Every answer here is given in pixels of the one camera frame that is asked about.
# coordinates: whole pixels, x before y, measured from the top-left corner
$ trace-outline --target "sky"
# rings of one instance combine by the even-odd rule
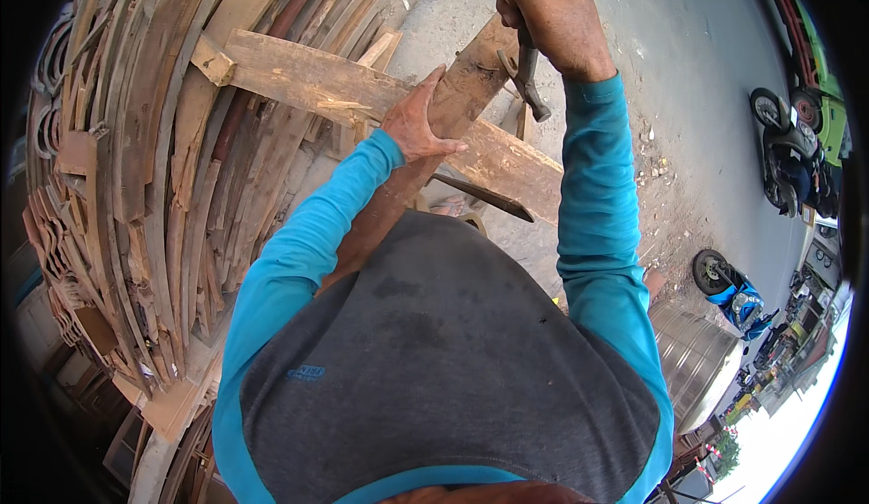
[[[818,416],[839,368],[850,311],[851,307],[847,305],[840,320],[833,325],[836,345],[818,373],[818,383],[801,397],[792,394],[773,419],[761,408],[735,425],[739,431],[737,442],[742,447],[740,464],[728,477],[715,484],[708,499],[717,502],[726,499],[727,504],[757,504],[788,467]]]

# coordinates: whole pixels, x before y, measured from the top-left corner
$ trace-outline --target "hammer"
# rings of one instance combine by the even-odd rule
[[[549,106],[540,99],[537,85],[535,85],[538,54],[540,53],[535,47],[534,41],[531,40],[531,33],[528,32],[525,20],[522,20],[519,27],[519,65],[516,65],[513,57],[507,57],[503,49],[498,50],[498,58],[501,59],[507,74],[516,85],[516,90],[531,107],[531,113],[535,120],[540,123],[549,119],[552,112],[549,110]]]

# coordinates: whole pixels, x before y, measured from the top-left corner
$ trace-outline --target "foot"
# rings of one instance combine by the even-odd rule
[[[458,217],[465,210],[465,197],[454,194],[429,208],[429,212],[438,216]]]

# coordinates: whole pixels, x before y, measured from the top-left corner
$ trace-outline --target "blue scooter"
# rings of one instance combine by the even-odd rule
[[[694,256],[692,274],[707,300],[721,309],[746,342],[762,335],[779,312],[776,309],[764,315],[763,299],[752,282],[714,249],[704,249]]]

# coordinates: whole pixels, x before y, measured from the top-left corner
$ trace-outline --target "stainless steel water tank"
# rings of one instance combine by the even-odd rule
[[[741,340],[673,301],[656,302],[648,313],[676,433],[689,433],[709,419],[739,372]]]

